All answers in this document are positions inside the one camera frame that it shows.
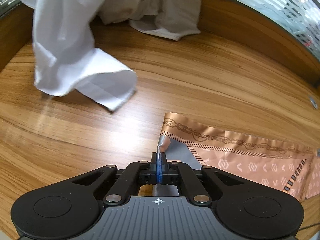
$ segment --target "silver screw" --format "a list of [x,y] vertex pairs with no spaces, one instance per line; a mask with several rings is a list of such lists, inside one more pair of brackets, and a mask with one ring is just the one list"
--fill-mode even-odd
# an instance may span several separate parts
[[198,203],[205,203],[205,202],[208,202],[210,198],[206,195],[197,195],[193,198],[193,200]]
[[311,104],[313,105],[313,107],[315,109],[318,109],[318,105],[317,105],[316,101],[312,97],[310,97],[310,102],[311,102]]
[[121,196],[116,195],[116,194],[106,196],[106,201],[108,201],[110,203],[117,203],[120,200],[121,200]]

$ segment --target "white fabric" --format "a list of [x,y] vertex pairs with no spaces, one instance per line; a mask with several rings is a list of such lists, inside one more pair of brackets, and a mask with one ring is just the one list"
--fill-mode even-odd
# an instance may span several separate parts
[[201,0],[141,0],[140,14],[131,17],[130,26],[143,33],[178,41],[183,36],[200,33],[197,28],[200,8]]
[[35,9],[35,86],[50,95],[73,89],[114,111],[134,92],[137,76],[94,48],[89,22],[104,0],[22,0]]
[[201,0],[21,0],[35,9],[33,49],[35,86],[50,95],[73,89],[114,111],[134,92],[137,76],[94,48],[89,22],[130,20],[151,35],[179,40],[199,33]]

